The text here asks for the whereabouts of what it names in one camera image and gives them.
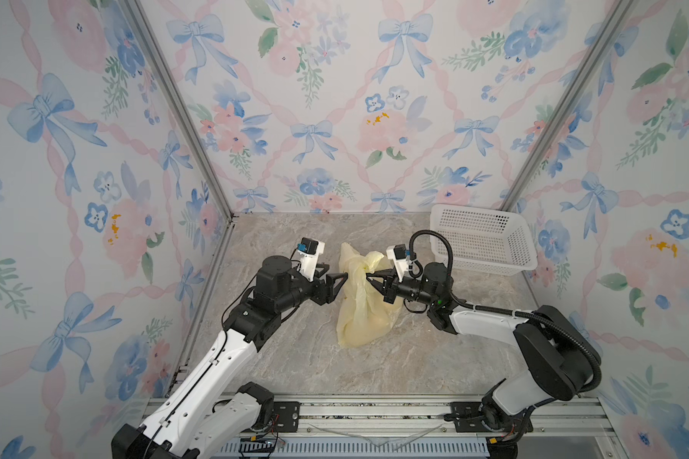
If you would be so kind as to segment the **yellow plastic bag orange print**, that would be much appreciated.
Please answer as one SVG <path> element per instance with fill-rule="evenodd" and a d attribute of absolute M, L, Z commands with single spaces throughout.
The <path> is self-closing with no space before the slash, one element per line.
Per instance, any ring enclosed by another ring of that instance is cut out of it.
<path fill-rule="evenodd" d="M 403 298 L 394 303 L 383 300 L 367 281 L 367 274 L 390 269 L 382 252 L 362 256 L 350 244 L 341 245 L 339 268 L 348 274 L 339 296 L 342 305 L 337 322 L 337 338 L 342 348 L 360 347 L 382 338 L 392 330 L 404 307 Z"/>

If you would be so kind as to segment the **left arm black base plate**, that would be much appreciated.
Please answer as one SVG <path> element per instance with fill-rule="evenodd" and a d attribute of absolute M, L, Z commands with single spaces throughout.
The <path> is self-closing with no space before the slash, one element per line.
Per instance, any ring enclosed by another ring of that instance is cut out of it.
<path fill-rule="evenodd" d="M 300 402 L 274 402 L 261 410 L 252 428 L 243 430 L 245 434 L 295 433 L 300 424 Z"/>

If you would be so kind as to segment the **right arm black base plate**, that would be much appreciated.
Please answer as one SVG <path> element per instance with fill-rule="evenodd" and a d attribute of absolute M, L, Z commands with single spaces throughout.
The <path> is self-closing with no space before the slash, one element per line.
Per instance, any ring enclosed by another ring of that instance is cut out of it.
<path fill-rule="evenodd" d="M 495 433 L 499 435 L 516 434 L 521 426 L 525 432 L 534 430 L 530 420 L 523 421 L 524 413 L 515 416 L 499 414 L 497 409 L 484 410 L 483 403 L 452 402 L 449 411 L 442 416 L 447 423 L 452 423 L 457 432 Z"/>

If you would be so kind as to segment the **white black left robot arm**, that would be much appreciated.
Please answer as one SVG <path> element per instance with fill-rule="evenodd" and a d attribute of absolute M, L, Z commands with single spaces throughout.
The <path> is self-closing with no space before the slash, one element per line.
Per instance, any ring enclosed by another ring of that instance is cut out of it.
<path fill-rule="evenodd" d="M 245 430 L 271 428 L 271 391 L 249 382 L 223 407 L 220 394 L 297 308 L 308 301 L 331 304 L 347 280 L 317 256 L 266 258 L 206 356 L 140 426 L 121 427 L 111 441 L 112 457 L 210 458 Z"/>

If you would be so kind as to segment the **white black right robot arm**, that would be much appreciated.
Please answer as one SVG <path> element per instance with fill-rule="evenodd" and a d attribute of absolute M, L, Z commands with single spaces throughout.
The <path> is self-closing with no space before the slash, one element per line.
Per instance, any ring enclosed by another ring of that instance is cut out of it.
<path fill-rule="evenodd" d="M 520 351 L 526 370 L 495 384 L 472 413 L 452 414 L 456 424 L 519 437 L 538 407 L 568 402 L 601 383 L 599 353 L 553 306 L 524 312 L 469 303 L 455 295 L 447 266 L 436 262 L 420 277 L 392 268 L 366 279 L 388 303 L 402 298 L 423 305 L 423 314 L 440 331 L 495 340 Z"/>

